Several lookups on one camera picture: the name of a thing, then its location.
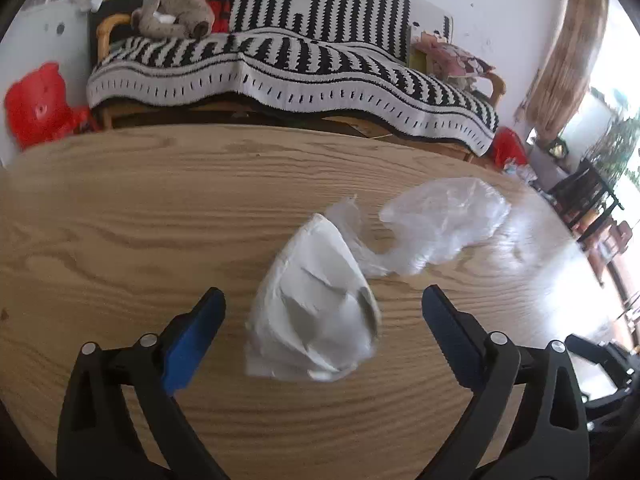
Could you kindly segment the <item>dark side table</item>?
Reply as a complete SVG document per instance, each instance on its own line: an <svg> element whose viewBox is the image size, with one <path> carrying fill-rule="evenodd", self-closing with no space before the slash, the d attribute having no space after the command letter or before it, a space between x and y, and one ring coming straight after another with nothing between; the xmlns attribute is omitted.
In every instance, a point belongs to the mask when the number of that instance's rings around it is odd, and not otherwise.
<svg viewBox="0 0 640 480"><path fill-rule="evenodd" d="M586 158L580 161L572 174L557 183L549 195L556 212L570 231L586 218L588 212L603 207L596 220L582 234L582 240L603 226L616 208L624 209L612 184Z"/></svg>

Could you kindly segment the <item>potted green plant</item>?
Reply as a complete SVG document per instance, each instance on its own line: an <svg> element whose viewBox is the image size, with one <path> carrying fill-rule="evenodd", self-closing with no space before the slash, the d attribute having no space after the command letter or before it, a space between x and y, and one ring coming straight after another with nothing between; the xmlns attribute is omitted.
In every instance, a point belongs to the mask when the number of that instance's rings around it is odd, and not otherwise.
<svg viewBox="0 0 640 480"><path fill-rule="evenodd" d="M614 106L606 102L605 94L596 87L590 87L589 92L606 106L612 118L605 133L582 155L582 160L593 166L612 188L623 176L639 186L639 170L628 169L632 156L639 149L639 111L634 113L626 96L618 90L613 91Z"/></svg>

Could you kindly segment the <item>white cabinet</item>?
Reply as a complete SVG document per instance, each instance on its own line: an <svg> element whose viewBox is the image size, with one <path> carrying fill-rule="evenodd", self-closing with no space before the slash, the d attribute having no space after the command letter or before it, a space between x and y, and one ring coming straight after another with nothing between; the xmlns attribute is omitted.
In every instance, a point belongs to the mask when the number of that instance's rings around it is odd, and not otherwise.
<svg viewBox="0 0 640 480"><path fill-rule="evenodd" d="M1 93L47 62L58 63L71 106L87 104L88 15L67 0L17 12L1 41Z"/></svg>

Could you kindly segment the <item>clear plastic bag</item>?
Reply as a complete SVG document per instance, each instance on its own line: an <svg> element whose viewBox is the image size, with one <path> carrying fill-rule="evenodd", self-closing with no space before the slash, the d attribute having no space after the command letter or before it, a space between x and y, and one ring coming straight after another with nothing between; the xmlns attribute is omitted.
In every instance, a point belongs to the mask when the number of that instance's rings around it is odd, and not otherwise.
<svg viewBox="0 0 640 480"><path fill-rule="evenodd" d="M489 240L503 225L511 204L480 178L436 179L409 188L387 202L378 220L394 234L386 252L364 242L364 217L347 197L329 206L326 218L341 232L368 278L416 275L429 264L457 257L463 248Z"/></svg>

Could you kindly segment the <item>brown plush toy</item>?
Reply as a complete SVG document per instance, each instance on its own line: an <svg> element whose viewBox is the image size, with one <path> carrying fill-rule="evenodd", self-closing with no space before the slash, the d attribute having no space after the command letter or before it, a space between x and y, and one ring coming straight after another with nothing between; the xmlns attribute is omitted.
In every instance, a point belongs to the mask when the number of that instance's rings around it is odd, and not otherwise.
<svg viewBox="0 0 640 480"><path fill-rule="evenodd" d="M151 39L204 39L214 23L206 0L149 0L131 14L131 27Z"/></svg>

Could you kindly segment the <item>floral cushion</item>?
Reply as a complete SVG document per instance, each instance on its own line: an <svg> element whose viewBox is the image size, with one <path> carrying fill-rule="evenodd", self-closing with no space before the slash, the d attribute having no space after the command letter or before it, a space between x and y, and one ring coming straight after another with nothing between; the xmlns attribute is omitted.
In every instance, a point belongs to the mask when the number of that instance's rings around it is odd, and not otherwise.
<svg viewBox="0 0 640 480"><path fill-rule="evenodd" d="M417 29L410 36L409 67L442 80L484 76L495 70L482 58Z"/></svg>

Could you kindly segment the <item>red cushion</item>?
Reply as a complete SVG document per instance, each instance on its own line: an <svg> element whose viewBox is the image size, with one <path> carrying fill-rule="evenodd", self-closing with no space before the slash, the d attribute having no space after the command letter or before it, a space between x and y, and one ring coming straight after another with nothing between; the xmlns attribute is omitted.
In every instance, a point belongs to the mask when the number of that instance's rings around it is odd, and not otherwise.
<svg viewBox="0 0 640 480"><path fill-rule="evenodd" d="M213 12L212 33L228 34L231 15L230 0L205 0Z"/></svg>

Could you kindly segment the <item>checked curtain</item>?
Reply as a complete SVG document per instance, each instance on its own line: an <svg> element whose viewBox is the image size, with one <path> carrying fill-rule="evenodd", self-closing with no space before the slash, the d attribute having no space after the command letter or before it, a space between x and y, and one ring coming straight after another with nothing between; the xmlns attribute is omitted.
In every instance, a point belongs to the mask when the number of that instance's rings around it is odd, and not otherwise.
<svg viewBox="0 0 640 480"><path fill-rule="evenodd" d="M556 140L584 98L608 20L608 0L567 0L553 48L523 102L539 146Z"/></svg>

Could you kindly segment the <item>red plastic bag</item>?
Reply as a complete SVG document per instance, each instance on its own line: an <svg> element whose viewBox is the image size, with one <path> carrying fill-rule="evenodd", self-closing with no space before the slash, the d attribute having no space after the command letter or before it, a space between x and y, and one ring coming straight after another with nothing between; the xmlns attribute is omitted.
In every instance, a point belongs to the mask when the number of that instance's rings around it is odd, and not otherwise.
<svg viewBox="0 0 640 480"><path fill-rule="evenodd" d="M528 164L525 146L518 134L506 127L499 127L491 145L492 159L499 169L508 162L516 166Z"/></svg>

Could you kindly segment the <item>black white striped sofa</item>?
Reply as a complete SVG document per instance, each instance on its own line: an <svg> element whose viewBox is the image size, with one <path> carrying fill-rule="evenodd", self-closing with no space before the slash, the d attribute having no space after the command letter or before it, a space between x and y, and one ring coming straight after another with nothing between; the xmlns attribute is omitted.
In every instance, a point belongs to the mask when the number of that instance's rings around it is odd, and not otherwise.
<svg viewBox="0 0 640 480"><path fill-rule="evenodd" d="M411 66L422 30L449 37L451 18L424 0L230 0L226 32L133 36L109 50L87 99L170 107L235 93L285 113L352 112L483 155L498 129L495 107Z"/></svg>

